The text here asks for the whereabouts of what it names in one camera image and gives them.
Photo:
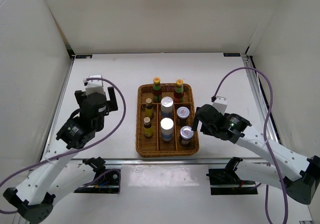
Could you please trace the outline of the white-lid spice jar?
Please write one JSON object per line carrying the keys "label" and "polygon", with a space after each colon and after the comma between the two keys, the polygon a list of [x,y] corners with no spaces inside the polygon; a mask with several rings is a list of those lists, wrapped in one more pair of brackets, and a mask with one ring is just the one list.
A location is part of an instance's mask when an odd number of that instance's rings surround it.
{"label": "white-lid spice jar", "polygon": [[183,126],[180,129],[180,139],[179,142],[181,145],[183,146],[187,146],[189,145],[189,143],[191,142],[193,136],[194,136],[194,132],[192,131],[192,128],[190,126]]}
{"label": "white-lid spice jar", "polygon": [[185,106],[181,106],[177,109],[176,115],[178,125],[186,126],[187,120],[190,116],[190,110]]}

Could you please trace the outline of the silver-lid salt shaker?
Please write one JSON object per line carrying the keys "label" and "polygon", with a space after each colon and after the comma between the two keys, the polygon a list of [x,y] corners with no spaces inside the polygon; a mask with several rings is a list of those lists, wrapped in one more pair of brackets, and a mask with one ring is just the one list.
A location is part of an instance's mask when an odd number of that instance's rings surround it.
{"label": "silver-lid salt shaker", "polygon": [[171,118],[173,112],[174,101],[171,97],[163,97],[160,102],[162,118]]}
{"label": "silver-lid salt shaker", "polygon": [[163,141],[169,142],[172,140],[174,131],[174,122],[170,118],[163,118],[160,121],[160,131]]}

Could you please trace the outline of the yellow-label small bottle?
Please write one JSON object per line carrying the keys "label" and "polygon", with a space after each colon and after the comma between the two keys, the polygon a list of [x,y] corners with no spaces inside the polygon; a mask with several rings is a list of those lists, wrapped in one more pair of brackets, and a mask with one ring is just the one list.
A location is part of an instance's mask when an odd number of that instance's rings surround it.
{"label": "yellow-label small bottle", "polygon": [[152,127],[152,123],[151,123],[151,119],[149,118],[149,117],[145,117],[144,119],[143,119],[144,121],[144,135],[146,136],[146,137],[152,137],[153,136],[153,127]]}
{"label": "yellow-label small bottle", "polygon": [[145,116],[146,117],[149,117],[150,119],[152,119],[153,118],[153,116],[154,116],[154,113],[153,113],[153,101],[152,101],[152,99],[151,98],[146,98],[146,100],[145,100]]}

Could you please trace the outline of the yellow-cap sauce bottle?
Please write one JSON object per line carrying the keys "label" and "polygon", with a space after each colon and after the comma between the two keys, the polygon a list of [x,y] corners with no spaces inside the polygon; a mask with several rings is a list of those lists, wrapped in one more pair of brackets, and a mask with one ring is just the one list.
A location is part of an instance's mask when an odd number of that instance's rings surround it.
{"label": "yellow-cap sauce bottle", "polygon": [[153,102],[159,103],[162,99],[162,86],[159,77],[154,77],[152,86]]}
{"label": "yellow-cap sauce bottle", "polygon": [[175,88],[174,88],[174,94],[173,94],[173,101],[175,103],[180,103],[183,102],[184,98],[184,86],[183,86],[183,80],[182,79],[177,79]]}

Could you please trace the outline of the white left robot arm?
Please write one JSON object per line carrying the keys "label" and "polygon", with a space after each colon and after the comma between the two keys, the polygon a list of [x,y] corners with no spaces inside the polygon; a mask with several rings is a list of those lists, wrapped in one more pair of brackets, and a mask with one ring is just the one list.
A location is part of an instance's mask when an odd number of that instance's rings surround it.
{"label": "white left robot arm", "polygon": [[101,157],[85,159],[74,168],[67,164],[102,131],[105,116],[118,110],[115,88],[108,87],[107,93],[109,100],[103,87],[75,91],[79,108],[57,132],[58,143],[50,146],[43,161],[31,166],[32,172],[22,183],[3,193],[17,213],[30,223],[44,221],[54,205],[77,188],[103,182],[108,171]]}

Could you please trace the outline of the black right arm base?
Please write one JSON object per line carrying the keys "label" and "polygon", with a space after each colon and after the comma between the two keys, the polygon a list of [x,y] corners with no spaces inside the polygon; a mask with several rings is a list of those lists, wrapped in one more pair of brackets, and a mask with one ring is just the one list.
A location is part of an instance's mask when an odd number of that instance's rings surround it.
{"label": "black right arm base", "polygon": [[206,176],[209,178],[211,195],[256,195],[257,183],[251,180],[241,180],[224,169],[209,169]]}

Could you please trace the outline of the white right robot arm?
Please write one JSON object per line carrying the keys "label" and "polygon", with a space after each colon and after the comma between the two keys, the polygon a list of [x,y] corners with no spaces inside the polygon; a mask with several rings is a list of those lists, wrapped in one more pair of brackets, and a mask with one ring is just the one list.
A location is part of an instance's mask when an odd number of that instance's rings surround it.
{"label": "white right robot arm", "polygon": [[252,164],[233,157],[225,166],[225,179],[235,184],[252,180],[284,189],[301,204],[310,204],[320,183],[320,158],[297,154],[272,139],[267,139],[245,118],[237,114],[222,114],[214,106],[198,107],[192,129],[223,141],[246,148],[270,163],[270,166]]}

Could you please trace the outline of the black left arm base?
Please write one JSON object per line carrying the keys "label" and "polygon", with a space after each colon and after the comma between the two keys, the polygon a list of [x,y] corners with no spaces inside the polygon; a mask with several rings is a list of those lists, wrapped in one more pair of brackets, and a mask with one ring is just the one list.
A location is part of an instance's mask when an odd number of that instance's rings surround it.
{"label": "black left arm base", "polygon": [[83,164],[89,165],[95,173],[92,182],[77,188],[74,193],[119,194],[121,169],[106,166],[101,157],[84,159]]}

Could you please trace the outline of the brown wicker basket tray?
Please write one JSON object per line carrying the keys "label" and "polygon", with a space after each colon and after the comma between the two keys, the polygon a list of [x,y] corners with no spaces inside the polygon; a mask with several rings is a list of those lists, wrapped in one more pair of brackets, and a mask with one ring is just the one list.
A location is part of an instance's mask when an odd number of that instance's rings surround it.
{"label": "brown wicker basket tray", "polygon": [[151,119],[153,136],[146,137],[144,130],[144,118],[146,116],[146,99],[153,97],[153,84],[141,85],[137,92],[137,113],[136,113],[136,142],[135,148],[137,153],[144,158],[151,157],[171,157],[171,156],[190,156],[198,152],[199,139],[198,133],[195,131],[190,143],[186,146],[181,145],[180,142],[180,129],[181,125],[178,124],[177,109],[185,106],[189,109],[190,115],[187,118],[186,125],[192,126],[195,116],[195,105],[193,99],[192,88],[188,84],[184,84],[184,97],[183,102],[173,104],[173,112],[171,119],[174,122],[173,138],[171,141],[163,141],[161,136],[160,122],[162,120],[161,104],[153,103],[153,118]]}

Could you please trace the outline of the blue label sticker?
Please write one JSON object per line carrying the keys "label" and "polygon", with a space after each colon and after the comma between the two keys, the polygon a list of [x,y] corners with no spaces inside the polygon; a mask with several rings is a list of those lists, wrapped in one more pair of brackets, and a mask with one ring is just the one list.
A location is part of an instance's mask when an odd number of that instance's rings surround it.
{"label": "blue label sticker", "polygon": [[224,57],[240,57],[240,53],[223,53]]}
{"label": "blue label sticker", "polygon": [[91,59],[93,56],[92,55],[76,55],[76,59]]}

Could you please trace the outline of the right blue label sticker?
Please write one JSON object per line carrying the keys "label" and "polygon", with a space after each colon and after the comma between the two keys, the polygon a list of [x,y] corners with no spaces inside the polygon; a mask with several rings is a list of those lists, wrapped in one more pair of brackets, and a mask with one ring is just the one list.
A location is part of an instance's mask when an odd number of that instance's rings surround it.
{"label": "right blue label sticker", "polygon": [[224,57],[240,57],[240,53],[223,53]]}

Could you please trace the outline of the aluminium table frame rail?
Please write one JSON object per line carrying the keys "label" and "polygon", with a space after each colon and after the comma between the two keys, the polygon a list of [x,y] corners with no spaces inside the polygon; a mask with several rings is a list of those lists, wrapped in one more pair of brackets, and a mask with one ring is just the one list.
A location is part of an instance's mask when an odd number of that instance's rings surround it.
{"label": "aluminium table frame rail", "polygon": [[[245,67],[248,67],[249,69],[245,69],[245,72],[247,74],[247,78],[250,84],[250,88],[253,94],[253,98],[255,101],[255,105],[257,107],[258,116],[259,116],[259,126],[258,124],[254,124],[255,128],[258,131],[261,131],[262,134],[262,142],[264,143],[264,124],[267,117],[267,113],[269,110],[269,100],[266,98],[265,91],[261,85],[261,80],[264,80],[264,77],[255,71],[255,65],[253,62],[252,56],[247,56],[246,54],[241,53],[241,57],[243,60],[243,65]],[[272,115],[270,114],[267,118],[266,123],[266,137],[269,138],[269,144],[271,143],[271,140],[277,142],[278,144],[281,144],[280,138],[277,134],[277,128],[275,127],[273,121],[272,121]]]}

